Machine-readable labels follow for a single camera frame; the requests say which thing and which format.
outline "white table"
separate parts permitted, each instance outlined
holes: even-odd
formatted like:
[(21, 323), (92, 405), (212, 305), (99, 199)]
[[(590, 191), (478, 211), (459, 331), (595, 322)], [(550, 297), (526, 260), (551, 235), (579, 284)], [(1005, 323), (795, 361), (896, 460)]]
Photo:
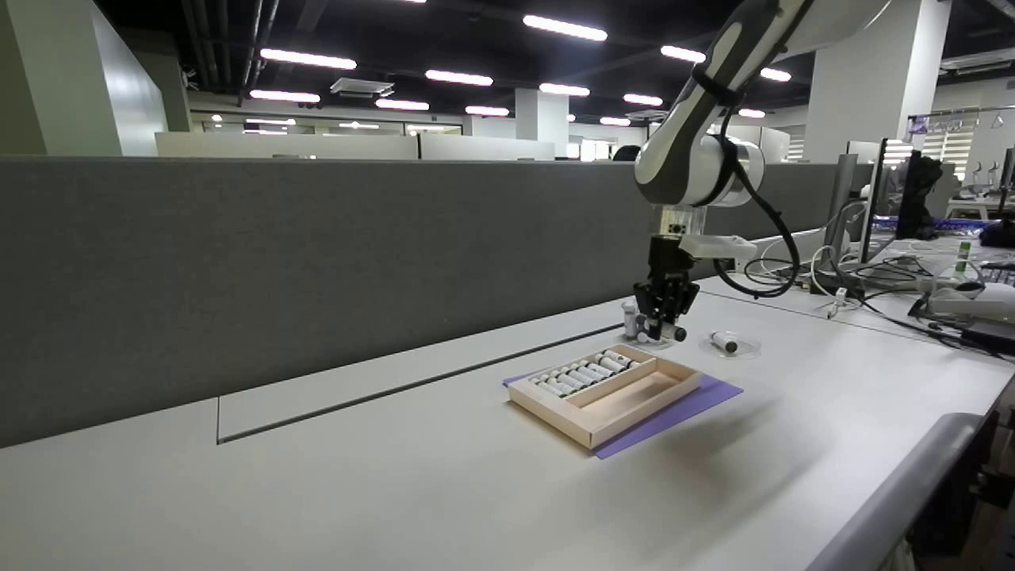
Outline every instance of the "white table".
[[(599, 326), (602, 307), (559, 323), (579, 322)], [(505, 405), (502, 387), (614, 332), (229, 447), (214, 447), (219, 405), (198, 403), (0, 452), (0, 569), (805, 569), (936, 420), (984, 415), (1013, 377), (992, 360), (719, 297), (686, 323), (690, 339), (661, 353), (746, 394), (614, 460), (577, 455)], [(726, 360), (710, 331), (756, 345)], [(472, 360), (526, 338), (485, 343), (367, 368), (401, 384), (412, 361), (429, 374), (430, 360), (453, 361), (453, 345)], [(250, 428), (304, 411), (301, 392), (321, 411), (351, 396), (294, 380), (223, 414)]]

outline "window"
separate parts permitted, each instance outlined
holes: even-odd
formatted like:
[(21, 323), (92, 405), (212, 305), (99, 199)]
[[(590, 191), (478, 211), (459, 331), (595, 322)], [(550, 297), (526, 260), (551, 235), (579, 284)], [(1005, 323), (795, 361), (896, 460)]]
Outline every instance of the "window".
[(930, 135), (922, 136), (922, 154), (930, 158), (956, 164), (956, 177), (964, 180), (970, 154), (975, 154), (975, 135), (964, 135), (964, 129)]
[(889, 170), (896, 170), (905, 158), (912, 156), (912, 145), (901, 143), (901, 140), (889, 140), (889, 148), (886, 148), (886, 164)]

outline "purple mat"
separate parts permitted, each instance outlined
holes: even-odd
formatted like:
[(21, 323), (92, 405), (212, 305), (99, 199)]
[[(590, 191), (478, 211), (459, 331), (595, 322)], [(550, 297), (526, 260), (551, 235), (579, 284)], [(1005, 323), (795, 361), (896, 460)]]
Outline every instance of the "purple mat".
[(614, 455), (626, 455), (626, 452), (632, 452), (632, 447), (638, 447), (638, 444), (643, 444), (643, 440), (649, 440), (649, 439), (655, 439), (655, 435), (663, 435), (663, 432), (668, 432), (676, 427), (686, 427), (686, 423), (710, 414), (713, 405), (719, 405), (719, 403), (726, 403), (726, 399), (734, 399), (740, 394), (743, 394), (743, 387), (734, 387), (734, 384), (724, 384), (716, 377), (701, 374), (701, 387), (690, 396), (673, 403), (668, 411), (661, 411), (652, 420), (647, 420), (647, 423), (635, 427), (632, 432), (607, 440), (595, 452), (595, 457), (608, 460)]

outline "computer monitor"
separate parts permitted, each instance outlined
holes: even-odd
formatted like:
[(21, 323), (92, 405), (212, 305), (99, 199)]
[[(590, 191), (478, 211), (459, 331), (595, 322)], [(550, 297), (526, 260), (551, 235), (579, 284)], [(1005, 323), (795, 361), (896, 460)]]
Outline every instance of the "computer monitor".
[(1005, 170), (1003, 170), (1003, 180), (1000, 180), (1003, 191), (1015, 191), (1015, 145), (1005, 154)]

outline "pillar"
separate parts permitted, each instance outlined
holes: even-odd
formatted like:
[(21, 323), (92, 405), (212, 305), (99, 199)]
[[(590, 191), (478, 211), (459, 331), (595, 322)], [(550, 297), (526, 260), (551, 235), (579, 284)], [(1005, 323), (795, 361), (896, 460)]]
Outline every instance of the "pillar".
[(513, 92), (517, 140), (551, 143), (556, 156), (569, 156), (570, 99), (535, 88)]
[(133, 32), (126, 35), (126, 46), (162, 92), (166, 128), (189, 135), (186, 78), (174, 37), (162, 32)]
[(805, 158), (838, 162), (850, 140), (901, 140), (909, 116), (930, 116), (951, 0), (893, 0), (859, 35), (814, 58)]
[(0, 0), (0, 64), (0, 154), (154, 156), (162, 96), (92, 0)]

